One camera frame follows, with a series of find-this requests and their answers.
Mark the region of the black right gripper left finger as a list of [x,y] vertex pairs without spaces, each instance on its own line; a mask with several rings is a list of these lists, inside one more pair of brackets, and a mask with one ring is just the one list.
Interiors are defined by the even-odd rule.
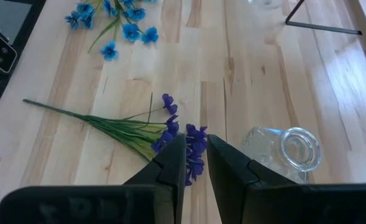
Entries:
[[180,223],[185,135],[122,185],[33,186],[0,201],[0,223]]

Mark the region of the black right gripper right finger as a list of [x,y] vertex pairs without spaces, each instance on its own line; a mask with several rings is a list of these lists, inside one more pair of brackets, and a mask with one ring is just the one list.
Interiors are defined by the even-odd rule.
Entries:
[[214,134],[207,143],[223,223],[366,223],[366,184],[300,185]]

